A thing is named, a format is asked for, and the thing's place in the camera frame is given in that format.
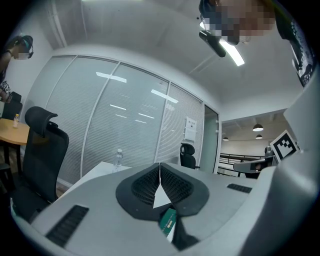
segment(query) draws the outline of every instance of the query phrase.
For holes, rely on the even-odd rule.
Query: green object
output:
[[[160,229],[167,237],[176,223],[177,212],[174,209],[169,208],[160,221]]]

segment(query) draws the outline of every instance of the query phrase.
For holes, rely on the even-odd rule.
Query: clear bottle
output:
[[[122,154],[122,149],[118,149],[114,155],[112,173],[116,173],[116,172],[121,171],[123,157],[124,157],[124,155]]]
[[[15,117],[13,119],[13,128],[18,128],[19,124],[19,114],[15,114]]]

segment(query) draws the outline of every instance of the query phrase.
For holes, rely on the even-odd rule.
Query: person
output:
[[[4,47],[4,51],[0,58],[0,100],[2,102],[9,103],[12,98],[10,86],[7,81],[5,81],[7,68],[12,57],[15,60],[30,59],[34,54],[33,41],[34,40],[30,35],[18,35],[10,40]]]
[[[239,42],[241,36],[261,36],[276,24],[293,52],[292,64],[303,87],[316,66],[316,56],[293,17],[276,0],[200,0],[199,10],[209,29]]]

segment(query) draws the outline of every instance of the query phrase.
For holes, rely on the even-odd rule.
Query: round table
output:
[[[22,173],[20,146],[27,145],[29,126],[24,123],[19,123],[17,128],[13,127],[14,121],[8,119],[0,119],[0,140],[4,141],[4,160],[10,165],[9,147],[16,149],[16,161],[19,174]]]

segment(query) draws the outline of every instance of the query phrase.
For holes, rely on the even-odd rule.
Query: white table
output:
[[[59,197],[62,198],[63,196],[67,195],[70,191],[74,190],[75,188],[79,187],[81,184],[92,180],[97,177],[101,177],[104,175],[109,175],[112,173],[114,165],[109,162],[100,162],[96,167],[94,167],[91,171],[89,171],[86,175],[84,175],[80,180],[78,180],[72,187],[70,187],[62,196]],[[121,166],[120,167],[120,172],[126,169],[129,169],[130,167],[127,166]],[[160,206],[164,206],[166,204],[171,203],[169,200],[166,192],[162,188],[161,184],[159,185],[157,191],[155,192],[155,198],[154,198],[154,203],[153,203],[153,208],[157,208]],[[174,237],[174,231],[175,231],[175,226],[176,224],[173,225],[169,235],[167,236],[168,241],[172,241]]]

